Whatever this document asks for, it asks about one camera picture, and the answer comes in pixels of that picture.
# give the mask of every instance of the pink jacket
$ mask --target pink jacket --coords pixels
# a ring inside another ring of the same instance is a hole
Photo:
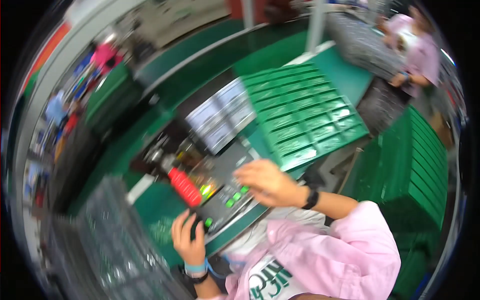
[[[387,22],[388,30],[396,36],[400,30],[411,24],[413,19],[404,14],[396,14]],[[394,48],[396,48],[397,38],[394,39]],[[410,72],[413,75],[423,75],[432,84],[438,86],[438,72],[440,60],[438,57],[438,47],[429,34],[423,34],[419,43],[407,52],[407,64],[402,71]],[[420,86],[410,84],[402,88],[412,97],[417,97],[420,92]]]
[[[385,300],[400,270],[400,256],[377,204],[364,201],[336,220],[327,235],[287,220],[270,221],[267,241],[226,280],[228,295],[215,300],[249,300],[249,272],[270,252],[313,294],[353,300]]]

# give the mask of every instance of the red component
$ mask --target red component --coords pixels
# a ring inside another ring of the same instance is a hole
[[[190,181],[185,172],[172,168],[168,173],[172,186],[190,207],[196,207],[202,202],[202,195],[197,187]]]

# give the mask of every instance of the green workbench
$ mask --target green workbench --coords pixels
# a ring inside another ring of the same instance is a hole
[[[131,189],[142,175],[129,171],[129,161],[145,146],[149,138],[174,116],[175,107],[206,82],[228,68],[233,67],[237,75],[246,75],[267,68],[280,67],[301,55],[306,43],[307,23],[288,24],[272,28],[266,26],[222,44],[188,63],[157,86],[153,93],[156,93],[162,101],[152,106],[122,136],[108,145],[82,193],[70,207],[70,213],[76,214],[90,192],[105,175],[123,176],[128,189]],[[343,61],[335,47],[320,53],[312,59],[312,62],[332,80],[353,105],[361,99],[372,79],[372,75],[367,71]],[[148,77],[152,79],[155,76],[151,73],[154,68],[149,67],[148,70]],[[263,134],[255,121],[240,134],[249,140],[261,157],[270,158]],[[294,170],[290,173],[291,177],[299,178],[305,168]],[[166,199],[166,195],[169,195],[170,201],[160,201],[160,199]],[[140,215],[145,230],[150,233],[153,240],[159,241],[155,242],[168,263],[180,263],[181,260],[171,244],[165,243],[166,239],[154,231],[162,230],[164,224],[171,222],[172,218],[185,209],[183,201],[171,187],[153,183],[137,199],[134,207]],[[169,211],[167,216],[159,215],[159,212],[166,210]],[[265,211],[265,207],[257,205],[237,223],[209,242],[207,253],[212,254],[218,251]]]

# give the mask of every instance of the hand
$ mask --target hand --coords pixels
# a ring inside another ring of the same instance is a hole
[[[298,186],[273,162],[267,159],[255,160],[236,170],[238,181],[250,187],[255,199],[266,206],[296,206],[303,207],[310,190]]]
[[[391,85],[394,87],[399,87],[401,86],[405,81],[407,81],[408,76],[405,76],[405,74],[398,73],[392,78],[392,81],[390,82]]]
[[[393,36],[385,35],[383,41],[387,47],[393,48]]]
[[[189,210],[184,211],[172,223],[173,248],[180,257],[189,265],[203,265],[205,262],[205,233],[203,222],[198,222],[195,229],[195,239],[191,240],[190,232],[195,221],[196,214],[187,219]]]

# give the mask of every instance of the black wristband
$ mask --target black wristband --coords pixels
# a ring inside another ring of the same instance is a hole
[[[302,209],[312,209],[318,203],[319,193],[315,189],[309,189],[310,193],[307,198],[307,204],[305,204]]]
[[[207,279],[207,277],[208,277],[208,272],[206,272],[205,275],[203,275],[200,278],[192,278],[192,277],[187,275],[188,280],[193,284],[201,284],[202,282],[204,282]]]

